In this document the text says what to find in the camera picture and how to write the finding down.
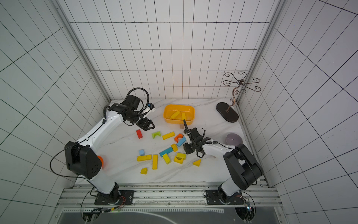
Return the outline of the yellow long block diagonal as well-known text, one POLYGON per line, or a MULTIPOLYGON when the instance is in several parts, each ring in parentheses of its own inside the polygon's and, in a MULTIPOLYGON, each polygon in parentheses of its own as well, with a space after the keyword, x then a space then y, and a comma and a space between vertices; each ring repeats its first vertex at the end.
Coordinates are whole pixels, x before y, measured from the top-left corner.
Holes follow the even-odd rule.
POLYGON ((175 119, 177 116, 180 115, 180 111, 176 111, 174 114, 170 116, 170 119, 175 119))

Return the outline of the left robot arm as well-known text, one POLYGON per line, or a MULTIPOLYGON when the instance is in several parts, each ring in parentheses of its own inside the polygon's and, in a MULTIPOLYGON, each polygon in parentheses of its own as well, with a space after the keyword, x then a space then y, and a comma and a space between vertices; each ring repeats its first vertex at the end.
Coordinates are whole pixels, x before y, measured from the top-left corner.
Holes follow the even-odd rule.
POLYGON ((67 169, 86 179, 101 195, 112 200, 119 197, 118 184, 104 172, 97 154, 99 148, 122 123, 136 125, 143 131, 155 128, 147 117, 155 109, 154 104, 132 95, 134 91, 136 88, 131 89, 120 104, 106 105, 103 117, 95 127, 78 141, 69 141, 64 147, 67 169))

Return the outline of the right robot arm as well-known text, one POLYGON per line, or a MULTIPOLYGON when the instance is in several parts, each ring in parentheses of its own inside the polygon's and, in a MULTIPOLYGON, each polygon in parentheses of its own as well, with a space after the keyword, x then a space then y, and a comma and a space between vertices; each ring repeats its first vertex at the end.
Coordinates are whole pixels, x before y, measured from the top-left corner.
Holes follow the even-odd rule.
POLYGON ((205 130, 201 135, 196 127, 189 129, 186 121, 184 127, 184 139, 186 139, 184 151, 187 155, 196 153, 198 158, 211 155, 224 159, 230 177, 217 190, 218 198, 222 203, 235 196, 241 197, 242 190, 257 184, 258 178, 263 175, 263 168, 247 146, 221 144, 206 137, 205 130))

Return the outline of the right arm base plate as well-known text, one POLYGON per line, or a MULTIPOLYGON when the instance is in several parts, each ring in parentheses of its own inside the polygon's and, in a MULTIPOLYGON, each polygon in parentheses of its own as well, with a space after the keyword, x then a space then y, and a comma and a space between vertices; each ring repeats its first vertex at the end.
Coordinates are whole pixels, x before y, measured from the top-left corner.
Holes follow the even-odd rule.
POLYGON ((221 189, 205 190, 203 193, 208 205, 244 205, 245 201, 241 191, 227 196, 221 189))

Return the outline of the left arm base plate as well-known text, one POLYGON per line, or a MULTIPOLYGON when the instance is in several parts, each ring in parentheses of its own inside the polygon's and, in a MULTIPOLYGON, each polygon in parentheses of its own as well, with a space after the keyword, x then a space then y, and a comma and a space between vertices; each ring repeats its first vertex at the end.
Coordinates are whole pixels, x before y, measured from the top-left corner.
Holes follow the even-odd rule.
POLYGON ((117 190, 114 194, 105 195, 98 193, 95 199, 95 205, 114 205, 120 206, 132 205, 134 198, 134 190, 117 190))

